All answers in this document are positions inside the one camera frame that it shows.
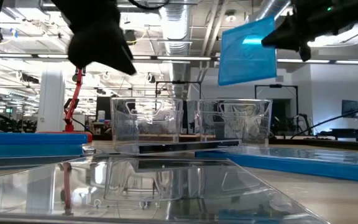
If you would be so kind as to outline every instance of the transparent plastic bin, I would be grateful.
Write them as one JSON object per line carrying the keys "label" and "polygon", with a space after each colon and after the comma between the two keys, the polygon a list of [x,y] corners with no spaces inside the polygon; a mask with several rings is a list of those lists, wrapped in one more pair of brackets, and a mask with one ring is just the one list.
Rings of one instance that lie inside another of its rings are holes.
{"label": "transparent plastic bin", "polygon": [[269,100],[199,100],[201,141],[240,139],[243,144],[265,144],[271,110]]}
{"label": "transparent plastic bin", "polygon": [[183,101],[172,98],[112,98],[114,146],[179,141]]}
{"label": "transparent plastic bin", "polygon": [[[68,164],[71,171],[61,170]],[[69,208],[62,203],[66,198]],[[228,159],[120,155],[86,157],[0,176],[0,220],[328,223]]]}

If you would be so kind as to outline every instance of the wall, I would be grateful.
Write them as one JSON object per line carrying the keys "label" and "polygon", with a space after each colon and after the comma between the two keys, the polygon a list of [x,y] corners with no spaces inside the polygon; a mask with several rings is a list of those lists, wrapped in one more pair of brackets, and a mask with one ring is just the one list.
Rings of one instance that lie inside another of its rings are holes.
{"label": "wall", "polygon": [[[195,81],[198,76],[198,68],[191,68],[191,80]],[[282,85],[292,85],[291,74],[287,74],[284,69],[277,70],[278,75],[284,76],[284,82],[279,83]],[[255,98],[255,85],[271,85],[277,84],[275,78],[270,78],[266,80],[259,80],[249,83],[241,83],[236,85],[229,86],[219,86],[218,85],[218,69],[210,68],[208,69],[204,81],[202,83],[201,92],[202,98],[245,98],[245,99],[254,99]],[[291,88],[281,88],[273,89],[268,87],[259,87],[258,89],[258,99],[291,99],[291,105],[293,109],[291,115],[296,115],[295,113],[295,91]],[[189,89],[188,99],[197,100],[199,98],[199,93],[191,87]]]}
{"label": "wall", "polygon": [[[315,123],[342,113],[342,100],[358,101],[358,65],[312,65],[313,120]],[[358,121],[340,118],[321,125],[331,128],[358,128]]]}
{"label": "wall", "polygon": [[292,73],[292,83],[298,86],[299,113],[307,114],[312,118],[313,109],[310,65],[305,65]]}

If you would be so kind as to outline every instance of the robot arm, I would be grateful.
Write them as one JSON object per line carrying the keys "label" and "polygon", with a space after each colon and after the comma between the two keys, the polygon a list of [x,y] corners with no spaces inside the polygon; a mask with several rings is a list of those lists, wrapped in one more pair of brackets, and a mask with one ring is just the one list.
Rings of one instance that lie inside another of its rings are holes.
{"label": "robot arm", "polygon": [[265,47],[295,50],[311,58],[309,41],[358,22],[358,0],[291,0],[293,14],[262,40]]}
{"label": "robot arm", "polygon": [[133,56],[119,27],[120,12],[110,0],[52,0],[70,21],[74,36],[68,59],[78,68],[99,62],[121,72],[136,72]]}

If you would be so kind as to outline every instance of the ventilation duct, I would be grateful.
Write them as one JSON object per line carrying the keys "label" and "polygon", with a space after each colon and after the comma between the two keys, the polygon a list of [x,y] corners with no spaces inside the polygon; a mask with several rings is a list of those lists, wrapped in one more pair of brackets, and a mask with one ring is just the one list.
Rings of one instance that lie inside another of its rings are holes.
{"label": "ventilation duct", "polygon": [[277,19],[290,3],[290,0],[264,0],[260,5],[260,10],[249,16],[246,22],[255,22],[270,16]]}
{"label": "ventilation duct", "polygon": [[[167,40],[165,43],[165,49],[167,55],[188,55],[189,43],[180,42],[188,37],[189,31],[189,17],[190,6],[185,4],[169,4],[160,9],[160,15],[162,17],[162,32],[163,38]],[[186,63],[172,63],[170,66],[170,78],[171,80],[188,80],[189,65]],[[183,88],[187,86],[173,85],[173,92],[175,96],[184,97]]]}

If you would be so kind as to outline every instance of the monitor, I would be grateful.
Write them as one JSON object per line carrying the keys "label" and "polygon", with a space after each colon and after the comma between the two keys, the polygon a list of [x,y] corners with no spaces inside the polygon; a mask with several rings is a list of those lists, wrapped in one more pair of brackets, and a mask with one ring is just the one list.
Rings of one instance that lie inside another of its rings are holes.
{"label": "monitor", "polygon": [[[355,110],[358,110],[358,101],[342,100],[342,115],[348,114]],[[354,113],[349,116],[344,116],[344,118],[358,118],[358,113]]]}

